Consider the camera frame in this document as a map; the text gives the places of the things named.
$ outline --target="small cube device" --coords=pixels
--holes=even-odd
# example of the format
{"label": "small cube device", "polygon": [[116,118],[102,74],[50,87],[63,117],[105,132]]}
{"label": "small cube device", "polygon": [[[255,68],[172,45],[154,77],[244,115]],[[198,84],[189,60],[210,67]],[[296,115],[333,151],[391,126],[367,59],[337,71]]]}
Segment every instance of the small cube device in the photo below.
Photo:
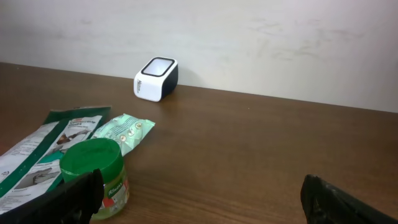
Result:
{"label": "small cube device", "polygon": [[134,78],[134,94],[139,98],[158,102],[175,89],[177,82],[177,61],[155,57]]}

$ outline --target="wooden table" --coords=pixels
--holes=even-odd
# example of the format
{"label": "wooden table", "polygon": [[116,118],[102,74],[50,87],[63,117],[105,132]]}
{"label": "wooden table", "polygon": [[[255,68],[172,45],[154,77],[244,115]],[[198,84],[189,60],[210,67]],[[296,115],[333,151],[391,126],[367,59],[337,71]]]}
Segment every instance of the wooden table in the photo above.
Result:
{"label": "wooden table", "polygon": [[398,218],[398,114],[180,85],[153,103],[132,85],[0,63],[0,153],[50,109],[112,105],[156,126],[125,156],[131,197],[104,223],[305,223],[306,174]]}

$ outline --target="black object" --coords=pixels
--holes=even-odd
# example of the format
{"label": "black object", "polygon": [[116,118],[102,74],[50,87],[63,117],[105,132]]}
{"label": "black object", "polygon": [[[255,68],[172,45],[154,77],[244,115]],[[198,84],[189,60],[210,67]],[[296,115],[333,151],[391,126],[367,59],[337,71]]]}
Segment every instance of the black object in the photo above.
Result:
{"label": "black object", "polygon": [[304,179],[301,203],[308,224],[398,224],[397,220],[314,175]]}
{"label": "black object", "polygon": [[169,95],[175,87],[177,86],[178,82],[178,64],[175,65],[175,68],[170,72],[170,75],[164,80],[162,86],[162,99]]}
{"label": "black object", "polygon": [[0,223],[89,224],[102,204],[103,185],[101,171],[96,169],[0,215]]}

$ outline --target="green jar cap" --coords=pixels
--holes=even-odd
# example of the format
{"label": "green jar cap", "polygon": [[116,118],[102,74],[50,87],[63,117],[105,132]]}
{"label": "green jar cap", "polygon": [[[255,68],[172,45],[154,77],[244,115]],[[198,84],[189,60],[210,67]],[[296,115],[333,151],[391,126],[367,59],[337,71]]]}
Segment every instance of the green jar cap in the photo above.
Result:
{"label": "green jar cap", "polygon": [[65,182],[86,172],[100,169],[104,184],[107,184],[120,174],[123,165],[123,156],[119,144],[106,138],[79,142],[68,149],[60,161]]}

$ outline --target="snack packet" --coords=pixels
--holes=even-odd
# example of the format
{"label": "snack packet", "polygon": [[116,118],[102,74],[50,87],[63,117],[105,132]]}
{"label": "snack packet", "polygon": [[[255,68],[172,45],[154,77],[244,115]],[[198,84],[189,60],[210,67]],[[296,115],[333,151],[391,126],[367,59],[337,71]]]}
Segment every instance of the snack packet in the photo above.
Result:
{"label": "snack packet", "polygon": [[98,128],[93,138],[115,140],[124,156],[133,150],[154,126],[155,123],[147,119],[138,119],[123,114]]}
{"label": "snack packet", "polygon": [[0,214],[55,188],[62,180],[61,157],[89,139],[109,106],[51,111],[44,124],[0,156]]}

